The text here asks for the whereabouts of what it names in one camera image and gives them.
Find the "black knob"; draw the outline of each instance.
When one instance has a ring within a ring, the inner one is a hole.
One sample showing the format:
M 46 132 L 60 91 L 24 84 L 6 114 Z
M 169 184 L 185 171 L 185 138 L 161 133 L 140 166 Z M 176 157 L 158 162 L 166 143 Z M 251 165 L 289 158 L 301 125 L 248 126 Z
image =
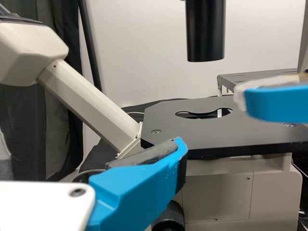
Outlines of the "black knob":
M 152 223 L 152 231 L 185 231 L 184 212 L 175 201 Z

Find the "black fabric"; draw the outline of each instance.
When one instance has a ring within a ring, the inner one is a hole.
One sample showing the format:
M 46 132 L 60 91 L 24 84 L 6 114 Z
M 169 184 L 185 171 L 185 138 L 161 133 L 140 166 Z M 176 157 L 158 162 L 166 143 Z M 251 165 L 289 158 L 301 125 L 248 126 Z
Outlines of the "black fabric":
M 154 104 L 170 101 L 170 100 L 159 100 L 154 102 L 149 102 L 145 104 L 129 106 L 122 108 L 125 112 L 127 112 L 130 117 L 132 117 L 137 122 L 143 121 L 143 114 L 147 107 L 150 107 Z M 97 145 L 95 145 L 92 150 L 89 152 L 87 158 L 80 166 L 79 172 L 92 170 L 92 169 L 102 169 L 105 168 L 106 163 L 113 161 L 116 159 L 117 152 L 105 142 L 103 139 L 99 141 Z
M 78 27 L 78 2 L 66 0 L 51 0 L 52 12 L 55 15 L 55 30 L 69 47 L 65 61 L 82 74 L 79 27 Z M 83 158 L 82 121 L 72 112 L 68 111 L 70 144 L 64 165 L 48 180 L 56 181 L 71 173 L 78 167 Z
M 39 85 L 0 85 L 0 127 L 12 153 L 15 180 L 45 180 L 46 111 Z

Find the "beige microscope arm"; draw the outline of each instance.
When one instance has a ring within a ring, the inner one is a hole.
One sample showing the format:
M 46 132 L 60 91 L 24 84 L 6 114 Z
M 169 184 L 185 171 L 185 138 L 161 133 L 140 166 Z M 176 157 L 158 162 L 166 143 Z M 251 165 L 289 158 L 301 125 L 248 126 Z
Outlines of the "beige microscope arm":
M 0 19 L 0 83 L 47 88 L 119 153 L 140 138 L 141 126 L 63 59 L 68 47 L 43 24 Z

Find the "black cylinder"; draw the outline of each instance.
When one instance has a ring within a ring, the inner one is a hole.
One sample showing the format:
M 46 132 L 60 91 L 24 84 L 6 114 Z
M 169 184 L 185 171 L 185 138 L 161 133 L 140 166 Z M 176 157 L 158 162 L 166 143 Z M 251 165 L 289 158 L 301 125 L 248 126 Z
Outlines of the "black cylinder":
M 0 15 L 7 15 L 10 12 L 0 3 Z
M 185 231 L 185 218 L 181 206 L 170 201 L 167 209 L 152 223 L 152 231 Z
M 189 62 L 224 58 L 225 0 L 186 0 Z

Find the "white wall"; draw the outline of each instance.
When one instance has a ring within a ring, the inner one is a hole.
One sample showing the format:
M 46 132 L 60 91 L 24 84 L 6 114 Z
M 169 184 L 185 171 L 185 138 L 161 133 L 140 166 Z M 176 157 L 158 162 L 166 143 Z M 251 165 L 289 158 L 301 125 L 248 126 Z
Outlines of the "white wall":
M 184 2 L 89 0 L 107 96 L 120 106 L 206 97 L 216 94 L 218 74 L 297 66 L 304 0 L 226 2 L 225 59 L 189 63 Z

